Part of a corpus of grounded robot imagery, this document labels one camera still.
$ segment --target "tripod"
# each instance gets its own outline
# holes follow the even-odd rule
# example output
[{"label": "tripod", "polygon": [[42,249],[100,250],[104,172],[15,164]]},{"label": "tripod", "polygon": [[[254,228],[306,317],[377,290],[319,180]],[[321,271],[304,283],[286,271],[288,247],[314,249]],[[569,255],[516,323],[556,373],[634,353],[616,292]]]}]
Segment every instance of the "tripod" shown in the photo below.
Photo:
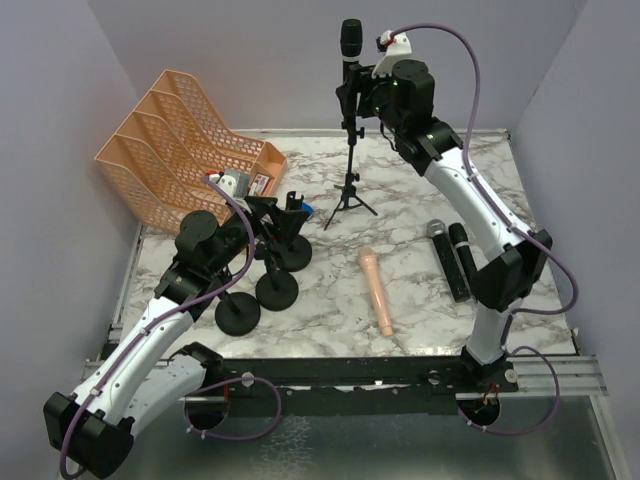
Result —
[{"label": "tripod", "polygon": [[[347,173],[344,176],[344,185],[335,185],[335,188],[341,190],[340,201],[338,205],[333,210],[331,217],[329,217],[329,221],[324,226],[326,230],[329,228],[333,217],[336,216],[336,213],[343,212],[345,210],[353,210],[354,208],[364,207],[373,213],[375,216],[378,216],[378,212],[376,212],[373,208],[371,208],[367,203],[362,200],[358,194],[356,193],[356,187],[353,184],[354,182],[360,181],[360,175],[357,173],[353,173],[353,150],[358,142],[358,137],[364,138],[364,127],[360,128],[360,130],[356,130],[355,128],[350,128],[348,130],[348,144],[349,144],[349,163],[347,164]],[[349,200],[355,199],[355,205],[349,205]]]}]

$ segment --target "gray floor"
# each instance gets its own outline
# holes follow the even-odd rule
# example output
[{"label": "gray floor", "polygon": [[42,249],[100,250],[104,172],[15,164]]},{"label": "gray floor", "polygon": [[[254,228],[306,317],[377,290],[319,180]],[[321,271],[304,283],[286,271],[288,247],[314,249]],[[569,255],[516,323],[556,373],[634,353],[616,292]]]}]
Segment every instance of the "gray floor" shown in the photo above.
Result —
[{"label": "gray floor", "polygon": [[[291,417],[270,436],[250,443],[187,435],[181,408],[175,405],[143,432],[111,478],[613,479],[589,399],[562,402],[551,427],[518,438],[482,434],[459,417]],[[550,399],[506,400],[496,426],[530,426],[550,405]],[[225,430],[248,433],[267,421],[234,420]]]}]

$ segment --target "white marble surface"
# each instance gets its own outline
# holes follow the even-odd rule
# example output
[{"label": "white marble surface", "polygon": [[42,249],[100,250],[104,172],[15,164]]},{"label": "white marble surface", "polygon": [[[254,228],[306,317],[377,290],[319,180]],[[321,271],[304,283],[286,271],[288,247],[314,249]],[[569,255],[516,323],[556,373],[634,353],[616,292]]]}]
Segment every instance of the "white marble surface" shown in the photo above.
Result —
[{"label": "white marble surface", "polygon": [[[339,199],[339,191],[333,185],[342,183],[346,169],[345,138],[291,137],[270,141],[289,159],[289,171],[278,190],[280,201],[287,191],[296,190],[315,209],[302,230],[313,245],[314,257],[305,270],[294,274],[300,284],[298,300],[284,312],[263,309],[258,327],[240,338],[225,336],[217,328],[214,303],[169,351],[198,341],[225,357],[457,354],[471,332],[475,304],[453,302],[435,250],[425,237],[426,223],[433,218],[446,224],[461,221],[447,200],[392,152],[384,139],[366,138],[356,149],[354,169],[362,177],[357,184],[359,195],[379,216],[374,217],[363,208],[341,212],[325,232],[322,227]],[[532,224],[506,138],[474,137],[472,158],[505,203]],[[379,254],[394,322],[392,337],[382,337],[377,327],[357,263],[358,250],[363,246],[371,246]],[[478,266],[484,265],[479,249],[473,251]],[[170,235],[147,234],[125,310],[125,333],[140,318],[174,253]],[[237,270],[243,260],[244,255],[237,258],[232,270]],[[232,291],[253,292],[264,271],[264,266],[256,262]],[[548,267],[525,306],[559,306]],[[508,345],[514,348],[522,344],[545,353],[574,352],[562,315],[519,314]]]}]

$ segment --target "orange plastic basket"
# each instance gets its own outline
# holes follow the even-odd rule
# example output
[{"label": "orange plastic basket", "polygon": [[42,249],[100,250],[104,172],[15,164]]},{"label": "orange plastic basket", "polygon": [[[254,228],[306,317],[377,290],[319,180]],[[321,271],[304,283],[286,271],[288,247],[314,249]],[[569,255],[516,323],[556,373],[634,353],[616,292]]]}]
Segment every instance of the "orange plastic basket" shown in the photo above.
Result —
[{"label": "orange plastic basket", "polygon": [[287,160],[271,143],[227,128],[194,77],[166,70],[96,156],[107,177],[147,226],[178,233],[193,210],[224,222],[230,210],[202,183],[209,170],[234,168],[268,178],[272,196]]}]

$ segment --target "tripod leg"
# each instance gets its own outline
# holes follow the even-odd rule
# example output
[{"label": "tripod leg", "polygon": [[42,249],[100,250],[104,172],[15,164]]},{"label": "tripod leg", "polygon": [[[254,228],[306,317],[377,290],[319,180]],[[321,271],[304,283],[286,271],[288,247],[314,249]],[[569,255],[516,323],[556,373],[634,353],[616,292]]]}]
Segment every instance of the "tripod leg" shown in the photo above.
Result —
[{"label": "tripod leg", "polygon": [[331,221],[333,220],[333,217],[336,216],[336,213],[338,210],[340,210],[340,205],[342,205],[342,198],[340,198],[340,201],[338,202],[338,205],[336,205],[336,208],[333,209],[333,213],[331,214],[331,216],[329,217],[329,221],[327,222],[327,224],[324,226],[325,231],[327,230],[327,228],[329,228],[329,225],[331,224]]},{"label": "tripod leg", "polygon": [[371,213],[373,213],[376,217],[378,216],[378,212],[376,212],[373,208],[371,208],[369,205],[367,205],[367,202],[365,202],[364,200],[362,200],[359,196],[354,195],[353,196],[356,200],[358,200],[360,202],[360,204],[366,208],[367,210],[369,210]]}]

